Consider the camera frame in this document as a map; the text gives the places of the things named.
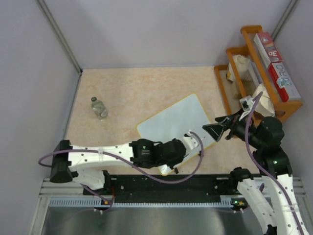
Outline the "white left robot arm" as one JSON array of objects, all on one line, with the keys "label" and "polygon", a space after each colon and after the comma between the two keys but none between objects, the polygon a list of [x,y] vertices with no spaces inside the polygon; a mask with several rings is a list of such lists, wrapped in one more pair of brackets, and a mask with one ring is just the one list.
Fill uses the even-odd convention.
[{"label": "white left robot arm", "polygon": [[193,137],[172,139],[166,143],[139,139],[122,145],[101,147],[82,147],[63,140],[53,154],[50,181],[60,184],[75,180],[100,194],[106,194],[110,191],[111,183],[99,171],[100,167],[134,165],[150,169],[165,165],[174,168],[189,158],[197,146]]}]

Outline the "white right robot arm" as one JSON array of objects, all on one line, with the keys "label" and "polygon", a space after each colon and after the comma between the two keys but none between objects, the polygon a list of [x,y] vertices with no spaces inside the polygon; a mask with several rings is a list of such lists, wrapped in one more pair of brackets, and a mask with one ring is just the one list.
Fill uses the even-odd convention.
[{"label": "white right robot arm", "polygon": [[259,168],[261,177],[270,195],[264,197],[248,169],[237,167],[229,175],[228,188],[232,193],[240,193],[256,216],[265,235],[307,235],[293,188],[290,161],[281,147],[284,137],[282,123],[275,117],[265,117],[258,126],[251,124],[246,129],[247,119],[240,119],[242,111],[217,117],[216,123],[203,125],[215,141],[219,141],[225,131],[226,139],[237,137],[246,142],[246,147],[254,147],[252,160]]}]

